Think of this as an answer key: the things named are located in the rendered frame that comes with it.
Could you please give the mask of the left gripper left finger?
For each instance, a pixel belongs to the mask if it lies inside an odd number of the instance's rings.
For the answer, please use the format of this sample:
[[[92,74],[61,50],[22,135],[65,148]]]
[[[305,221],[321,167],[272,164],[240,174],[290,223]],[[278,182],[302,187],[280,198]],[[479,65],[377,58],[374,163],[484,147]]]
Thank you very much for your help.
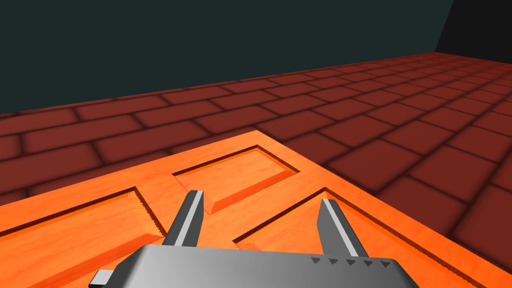
[[[204,219],[204,191],[191,190],[187,193],[163,245],[196,247]]]

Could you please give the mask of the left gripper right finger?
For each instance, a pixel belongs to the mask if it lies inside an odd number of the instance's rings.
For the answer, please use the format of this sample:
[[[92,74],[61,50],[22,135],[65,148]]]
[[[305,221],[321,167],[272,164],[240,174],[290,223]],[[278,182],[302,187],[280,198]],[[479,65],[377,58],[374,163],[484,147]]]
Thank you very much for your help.
[[[322,251],[325,255],[366,258],[355,231],[347,221],[338,203],[334,199],[321,200],[316,221]]]

